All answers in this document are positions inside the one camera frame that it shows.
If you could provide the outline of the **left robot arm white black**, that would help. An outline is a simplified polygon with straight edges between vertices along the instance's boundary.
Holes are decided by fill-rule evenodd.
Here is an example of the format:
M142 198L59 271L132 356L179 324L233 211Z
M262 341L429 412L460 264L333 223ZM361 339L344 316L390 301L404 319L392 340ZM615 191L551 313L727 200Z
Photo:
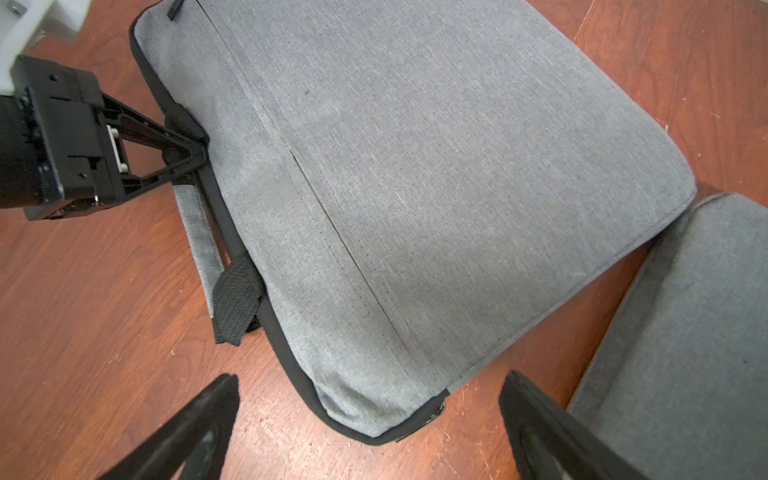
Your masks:
M1 206L57 220L124 204L208 162L186 136L101 90L94 73L28 55L46 35L73 40L88 1L1 4Z

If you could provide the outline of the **grey zippered laptop bag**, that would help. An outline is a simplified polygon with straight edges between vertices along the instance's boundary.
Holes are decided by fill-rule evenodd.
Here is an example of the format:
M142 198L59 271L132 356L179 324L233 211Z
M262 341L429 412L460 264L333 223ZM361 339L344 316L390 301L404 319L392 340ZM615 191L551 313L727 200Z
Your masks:
M368 445L692 202L664 130L525 1L162 1L131 50L210 165L173 188L219 343L266 333Z

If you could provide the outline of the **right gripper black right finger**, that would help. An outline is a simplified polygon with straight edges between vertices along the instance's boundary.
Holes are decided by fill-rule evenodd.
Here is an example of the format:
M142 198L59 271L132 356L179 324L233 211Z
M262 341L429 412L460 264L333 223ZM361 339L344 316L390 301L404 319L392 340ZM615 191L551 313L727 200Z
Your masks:
M522 479L645 477L519 371L505 378L499 407Z

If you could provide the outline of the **grey laptop sleeve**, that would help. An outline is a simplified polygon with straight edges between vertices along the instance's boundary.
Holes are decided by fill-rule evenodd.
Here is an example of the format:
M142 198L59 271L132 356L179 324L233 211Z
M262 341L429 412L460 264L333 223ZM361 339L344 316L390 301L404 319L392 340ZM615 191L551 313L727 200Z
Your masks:
M659 238L568 407L651 479L767 475L767 210L721 193Z

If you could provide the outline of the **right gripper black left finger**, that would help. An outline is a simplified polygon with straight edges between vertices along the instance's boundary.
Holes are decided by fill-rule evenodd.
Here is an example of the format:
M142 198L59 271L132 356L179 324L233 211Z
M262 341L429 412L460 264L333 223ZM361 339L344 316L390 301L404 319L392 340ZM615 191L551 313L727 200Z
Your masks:
M238 377L222 374L103 479L218 479L240 405Z

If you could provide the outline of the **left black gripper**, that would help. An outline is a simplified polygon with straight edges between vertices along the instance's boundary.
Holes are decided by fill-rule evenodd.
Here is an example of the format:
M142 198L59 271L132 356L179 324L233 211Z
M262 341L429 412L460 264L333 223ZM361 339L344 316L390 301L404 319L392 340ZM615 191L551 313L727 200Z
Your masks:
M209 163L202 141L103 94L94 73L31 56L12 64L1 99L1 206L29 220L84 216L136 198ZM136 175L125 143L164 166Z

